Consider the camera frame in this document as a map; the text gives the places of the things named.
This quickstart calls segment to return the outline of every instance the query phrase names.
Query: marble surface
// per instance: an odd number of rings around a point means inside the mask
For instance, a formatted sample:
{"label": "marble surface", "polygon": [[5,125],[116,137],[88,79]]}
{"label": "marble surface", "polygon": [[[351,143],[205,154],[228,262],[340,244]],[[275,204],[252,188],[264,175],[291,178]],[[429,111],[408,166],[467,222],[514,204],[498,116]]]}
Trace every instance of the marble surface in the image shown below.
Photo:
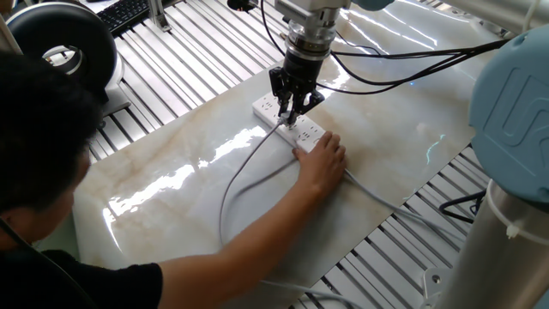
{"label": "marble surface", "polygon": [[[495,38],[468,20],[414,1],[386,10],[342,13],[349,41],[387,53],[472,46]],[[334,44],[334,50],[351,47]],[[384,94],[327,99],[308,115],[341,135],[349,169],[367,187],[402,204],[470,141],[468,100],[490,55],[408,83]],[[345,59],[365,78],[409,76],[433,60]],[[360,84],[327,60],[319,82],[349,90]],[[220,249],[217,222],[223,191],[268,129],[251,103],[270,91],[268,72],[223,93],[116,154],[94,164],[75,199],[81,260],[119,268]],[[230,239],[278,202],[295,182],[299,164],[272,136],[234,182],[224,234]],[[348,182],[319,209],[270,279],[310,286],[383,222],[390,212]],[[227,306],[288,307],[296,294],[258,287]]]}

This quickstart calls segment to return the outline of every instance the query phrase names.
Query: electrical outlet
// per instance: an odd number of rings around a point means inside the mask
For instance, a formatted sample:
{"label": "electrical outlet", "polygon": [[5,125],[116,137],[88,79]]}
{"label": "electrical outlet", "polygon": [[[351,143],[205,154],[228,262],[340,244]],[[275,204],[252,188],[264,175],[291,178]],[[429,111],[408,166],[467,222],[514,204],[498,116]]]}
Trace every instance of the electrical outlet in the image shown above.
{"label": "electrical outlet", "polygon": [[[269,127],[274,127],[279,120],[278,111],[280,109],[278,100],[271,94],[267,94],[252,104],[254,113]],[[307,116],[298,116],[297,121],[292,126],[281,125],[276,133],[290,143],[295,148],[301,148],[305,152],[310,152],[315,148],[318,140],[324,134],[325,130],[316,124]]]}

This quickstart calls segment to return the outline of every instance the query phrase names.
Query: keyboard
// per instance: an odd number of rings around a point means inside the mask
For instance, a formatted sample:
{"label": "keyboard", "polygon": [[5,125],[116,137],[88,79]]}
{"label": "keyboard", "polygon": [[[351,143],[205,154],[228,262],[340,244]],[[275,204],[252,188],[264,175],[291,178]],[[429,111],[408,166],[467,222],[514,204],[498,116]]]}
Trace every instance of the keyboard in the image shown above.
{"label": "keyboard", "polygon": [[147,0],[120,0],[97,16],[109,27],[112,36],[117,36],[147,17],[148,11]]}

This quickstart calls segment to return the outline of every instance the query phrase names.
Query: person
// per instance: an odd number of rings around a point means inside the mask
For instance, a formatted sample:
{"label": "person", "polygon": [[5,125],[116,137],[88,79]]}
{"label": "person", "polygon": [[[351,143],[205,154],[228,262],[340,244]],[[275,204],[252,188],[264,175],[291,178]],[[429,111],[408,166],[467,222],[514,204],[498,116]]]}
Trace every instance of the person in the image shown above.
{"label": "person", "polygon": [[[100,104],[45,61],[0,54],[0,218],[27,243],[47,237],[71,211],[90,168]],[[107,270],[63,251],[43,251],[98,308],[216,308],[254,288],[284,257],[346,168],[327,132],[300,163],[293,188],[215,254]],[[87,308],[59,270],[0,230],[0,307]]]}

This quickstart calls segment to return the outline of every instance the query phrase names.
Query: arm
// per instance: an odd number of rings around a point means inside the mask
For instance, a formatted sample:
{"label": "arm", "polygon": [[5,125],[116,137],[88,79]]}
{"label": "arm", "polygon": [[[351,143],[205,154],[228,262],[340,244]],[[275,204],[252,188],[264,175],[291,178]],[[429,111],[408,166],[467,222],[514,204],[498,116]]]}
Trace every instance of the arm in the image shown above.
{"label": "arm", "polygon": [[160,264],[164,286],[159,309],[216,308],[252,289],[285,256],[319,203],[339,184],[347,161],[340,138],[327,132],[305,154],[295,186],[219,253]]}

